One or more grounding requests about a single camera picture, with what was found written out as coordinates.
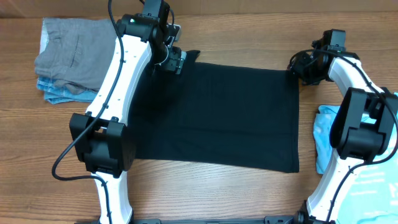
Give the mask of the black t-shirt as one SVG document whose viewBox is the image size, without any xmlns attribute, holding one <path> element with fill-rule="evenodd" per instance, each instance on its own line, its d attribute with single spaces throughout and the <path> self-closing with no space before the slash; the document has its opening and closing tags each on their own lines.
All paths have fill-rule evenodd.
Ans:
<svg viewBox="0 0 398 224">
<path fill-rule="evenodd" d="M 285 70 L 200 63 L 141 76 L 129 111 L 139 159 L 299 171 L 299 86 Z"/>
</svg>

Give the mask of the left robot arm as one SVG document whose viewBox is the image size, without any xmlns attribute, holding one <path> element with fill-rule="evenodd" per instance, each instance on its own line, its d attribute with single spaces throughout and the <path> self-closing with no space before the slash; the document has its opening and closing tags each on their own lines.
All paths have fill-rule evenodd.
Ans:
<svg viewBox="0 0 398 224">
<path fill-rule="evenodd" d="M 168 3 L 148 0 L 143 11 L 112 21 L 116 33 L 114 53 L 93 102 L 84 114 L 73 114 L 70 146 L 85 164 L 98 191 L 98 223 L 132 223 L 127 195 L 127 171 L 136 149 L 127 128 L 129 110 L 141 76 L 146 72 L 180 74 L 186 53 L 174 46 L 181 27 Z"/>
</svg>

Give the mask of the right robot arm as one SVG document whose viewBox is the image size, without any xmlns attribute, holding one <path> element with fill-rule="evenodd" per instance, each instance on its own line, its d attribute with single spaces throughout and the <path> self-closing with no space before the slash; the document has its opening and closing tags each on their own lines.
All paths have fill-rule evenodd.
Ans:
<svg viewBox="0 0 398 224">
<path fill-rule="evenodd" d="M 346 32 L 326 30 L 310 50 L 292 56 L 290 71 L 304 85 L 322 80 L 338 86 L 343 101 L 330 130 L 332 153 L 326 171 L 314 193 L 290 223 L 335 223 L 340 206 L 358 176 L 360 167 L 377 161 L 397 130 L 397 96 L 379 88 L 366 75 L 356 53 L 345 47 Z"/>
</svg>

